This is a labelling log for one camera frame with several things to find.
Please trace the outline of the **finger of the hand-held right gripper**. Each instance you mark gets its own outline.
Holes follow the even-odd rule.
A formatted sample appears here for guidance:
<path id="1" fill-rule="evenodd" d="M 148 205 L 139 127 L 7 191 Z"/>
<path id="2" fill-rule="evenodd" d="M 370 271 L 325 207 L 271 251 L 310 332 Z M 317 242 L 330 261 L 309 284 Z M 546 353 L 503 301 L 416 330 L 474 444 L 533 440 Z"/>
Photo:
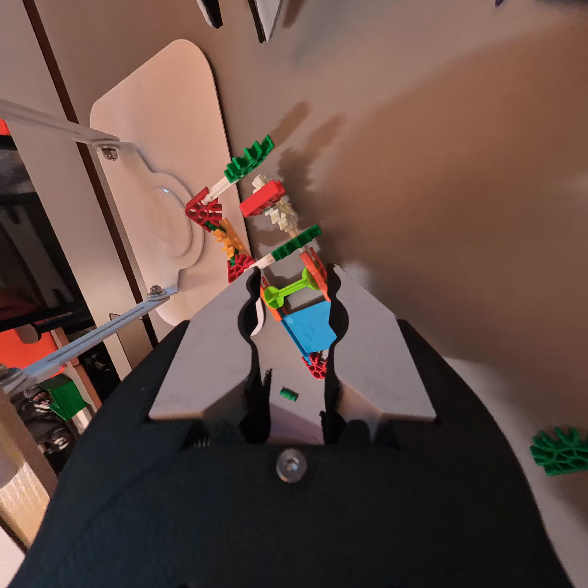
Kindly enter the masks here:
<path id="1" fill-rule="evenodd" d="M 202 12 L 202 15 L 206 21 L 206 23 L 214 28 L 219 29 L 223 26 L 222 14 L 220 9 L 219 1 L 211 0 L 211 1 L 202 1 L 197 0 L 199 9 Z"/>
<path id="2" fill-rule="evenodd" d="M 269 41 L 275 30 L 283 1 L 248 1 L 259 43 Z"/>

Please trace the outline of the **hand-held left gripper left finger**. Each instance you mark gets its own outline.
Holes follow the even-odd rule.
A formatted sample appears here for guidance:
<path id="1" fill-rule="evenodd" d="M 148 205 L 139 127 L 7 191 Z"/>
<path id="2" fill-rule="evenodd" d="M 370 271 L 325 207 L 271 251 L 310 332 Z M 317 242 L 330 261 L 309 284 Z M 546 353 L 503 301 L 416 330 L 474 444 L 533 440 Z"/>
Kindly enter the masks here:
<path id="1" fill-rule="evenodd" d="M 271 369 L 262 372 L 252 333 L 261 271 L 248 268 L 189 321 L 153 402 L 153 420 L 235 425 L 248 443 L 270 435 Z"/>

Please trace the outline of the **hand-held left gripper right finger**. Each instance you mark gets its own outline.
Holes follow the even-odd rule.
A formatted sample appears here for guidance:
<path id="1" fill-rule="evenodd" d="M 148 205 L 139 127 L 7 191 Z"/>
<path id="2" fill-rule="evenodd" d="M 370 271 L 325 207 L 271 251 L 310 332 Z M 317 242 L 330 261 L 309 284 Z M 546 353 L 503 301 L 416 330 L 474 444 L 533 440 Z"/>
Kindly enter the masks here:
<path id="1" fill-rule="evenodd" d="M 329 326 L 324 443 L 337 443 L 351 421 L 371 439 L 390 422 L 432 423 L 437 415 L 392 311 L 340 266 L 327 268 Z"/>

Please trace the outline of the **colourful construction toy model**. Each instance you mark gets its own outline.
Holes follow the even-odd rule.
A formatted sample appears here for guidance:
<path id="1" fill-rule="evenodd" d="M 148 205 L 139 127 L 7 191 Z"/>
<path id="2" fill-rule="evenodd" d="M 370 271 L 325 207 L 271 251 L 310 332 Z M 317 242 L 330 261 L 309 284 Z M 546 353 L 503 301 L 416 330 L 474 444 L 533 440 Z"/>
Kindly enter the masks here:
<path id="1" fill-rule="evenodd" d="M 185 207 L 186 216 L 210 233 L 223 245 L 227 257 L 228 283 L 240 277 L 246 269 L 261 270 L 299 254 L 304 265 L 301 278 L 282 288 L 269 285 L 261 276 L 258 306 L 267 310 L 289 334 L 302 361 L 315 379 L 324 379 L 327 371 L 326 352 L 336 335 L 329 326 L 331 301 L 327 291 L 327 271 L 312 242 L 322 235 L 317 224 L 302 231 L 298 214 L 278 180 L 260 174 L 252 181 L 254 193 L 239 204 L 244 218 L 268 217 L 271 223 L 290 237 L 271 253 L 255 260 L 239 238 L 229 219 L 224 216 L 221 195 L 230 187 L 254 172 L 274 149 L 275 143 L 267 135 L 261 142 L 254 141 L 241 156 L 231 159 L 224 177 L 213 187 L 204 187 Z"/>

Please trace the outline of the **green fan connector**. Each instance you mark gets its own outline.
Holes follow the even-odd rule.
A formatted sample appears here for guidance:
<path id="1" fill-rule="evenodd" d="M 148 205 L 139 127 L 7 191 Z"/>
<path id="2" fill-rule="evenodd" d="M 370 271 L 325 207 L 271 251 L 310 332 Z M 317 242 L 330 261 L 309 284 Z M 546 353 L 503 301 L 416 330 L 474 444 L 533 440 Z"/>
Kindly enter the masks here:
<path id="1" fill-rule="evenodd" d="M 541 430 L 533 437 L 530 453 L 549 476 L 587 470 L 587 436 L 576 428 L 555 427 L 553 434 Z"/>

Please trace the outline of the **white metal stand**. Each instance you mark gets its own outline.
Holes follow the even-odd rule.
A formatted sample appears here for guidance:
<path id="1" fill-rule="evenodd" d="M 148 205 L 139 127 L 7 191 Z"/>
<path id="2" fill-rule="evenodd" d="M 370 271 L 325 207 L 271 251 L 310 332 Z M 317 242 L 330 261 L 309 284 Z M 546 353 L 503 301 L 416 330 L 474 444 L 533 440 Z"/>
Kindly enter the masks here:
<path id="1" fill-rule="evenodd" d="M 159 51 L 91 110 L 88 128 L 1 99 L 1 118 L 34 130 L 42 150 L 86 143 L 111 148 L 98 155 L 123 235 L 145 286 L 168 294 L 160 305 L 143 303 L 175 326 L 191 320 L 228 286 L 223 245 L 185 214 L 202 188 L 223 179 L 229 148 L 217 88 L 203 52 L 188 40 Z M 222 211 L 249 250 L 234 184 L 220 197 Z"/>

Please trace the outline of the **green box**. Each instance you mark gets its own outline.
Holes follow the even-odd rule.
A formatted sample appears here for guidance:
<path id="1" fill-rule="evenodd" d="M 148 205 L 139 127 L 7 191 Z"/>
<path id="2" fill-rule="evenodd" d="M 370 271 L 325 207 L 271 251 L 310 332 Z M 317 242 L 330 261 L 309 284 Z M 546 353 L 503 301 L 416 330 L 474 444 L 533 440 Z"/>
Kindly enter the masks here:
<path id="1" fill-rule="evenodd" d="M 40 382 L 39 386 L 51 397 L 50 409 L 65 422 L 89 406 L 75 382 L 63 373 Z"/>

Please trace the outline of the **orange plastic object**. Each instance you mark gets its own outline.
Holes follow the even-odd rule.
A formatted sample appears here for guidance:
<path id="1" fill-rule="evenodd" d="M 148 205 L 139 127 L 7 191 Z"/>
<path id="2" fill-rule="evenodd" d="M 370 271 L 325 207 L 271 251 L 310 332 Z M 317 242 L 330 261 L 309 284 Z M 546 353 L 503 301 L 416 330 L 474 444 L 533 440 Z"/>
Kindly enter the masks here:
<path id="1" fill-rule="evenodd" d="M 57 349 L 52 335 L 40 332 L 35 325 L 1 332 L 1 364 L 9 368 L 26 368 Z"/>

